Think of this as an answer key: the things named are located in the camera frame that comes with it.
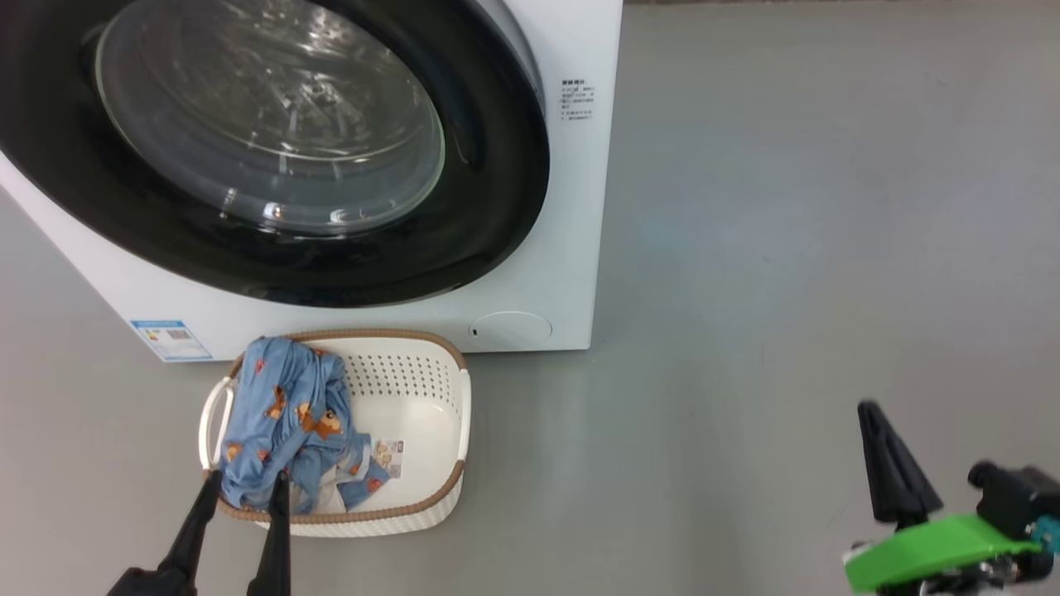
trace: round glass door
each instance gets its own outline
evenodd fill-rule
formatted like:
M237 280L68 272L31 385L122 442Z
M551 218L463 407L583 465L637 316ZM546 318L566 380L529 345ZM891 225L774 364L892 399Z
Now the round glass door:
M412 72L307 0L139 0L104 30L94 71L147 164L263 231L384 226L430 194L445 162Z

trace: brown basket rim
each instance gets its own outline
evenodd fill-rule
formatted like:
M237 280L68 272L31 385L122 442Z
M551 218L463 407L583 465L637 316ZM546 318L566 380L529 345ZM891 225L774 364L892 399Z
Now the brown basket rim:
M457 366L461 370L467 368L467 362L464 360L463 354L454 346L448 339L434 333L428 333L426 331L408 331L404 329L335 329L328 331L310 331L305 333L292 333L288 335L283 335L282 337L287 337L294 339L295 341L314 341L317 339L348 339L354 337L393 337L399 339L422 339L425 341L430 341L437 344L453 356L456 361ZM235 379L238 374L240 369L243 367L243 356L240 354L237 358L232 363L232 368L228 371L229 379ZM351 524L357 522L371 522L375 520L387 520L391 518L402 518L405 515L414 515L430 509L438 503L440 503L453 489L457 486L460 480L461 474L463 474L464 460L457 460L456 464L453 466L453 471L449 472L449 477L446 478L445 484L442 485L440 489L435 491L434 494L420 501L419 503L413 503L412 505L406 505L404 507L390 507L387 509L376 509L374 511L360 511L357 513L330 513L330 514L316 514L316 515L292 515L292 524ZM211 470L204 470L202 476L209 475ZM217 497L217 508L224 511L227 515L234 518L236 520L243 520L245 522L269 522L268 513L264 511L244 511L242 509L236 509L232 507L225 497Z

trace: washing machine door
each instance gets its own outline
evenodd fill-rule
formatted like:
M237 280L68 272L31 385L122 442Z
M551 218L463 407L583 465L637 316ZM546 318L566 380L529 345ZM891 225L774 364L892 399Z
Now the washing machine door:
M504 261L545 196L540 82L491 14L4 2L0 146L74 217L190 279L316 306L422 298Z

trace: blue and white sticker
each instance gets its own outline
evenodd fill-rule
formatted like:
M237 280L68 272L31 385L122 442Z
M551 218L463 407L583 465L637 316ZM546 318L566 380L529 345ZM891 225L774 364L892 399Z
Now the blue and white sticker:
M179 320L130 320L158 357L165 362L211 361L213 356Z

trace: label inside basket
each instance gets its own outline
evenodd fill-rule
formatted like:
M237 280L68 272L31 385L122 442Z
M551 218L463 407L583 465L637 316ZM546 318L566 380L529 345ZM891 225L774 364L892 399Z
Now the label inside basket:
M401 478L401 462L405 457L405 441L401 439L379 439L375 441L375 461L390 474L392 479Z
M165 362L213 360L179 320L130 320L140 337Z

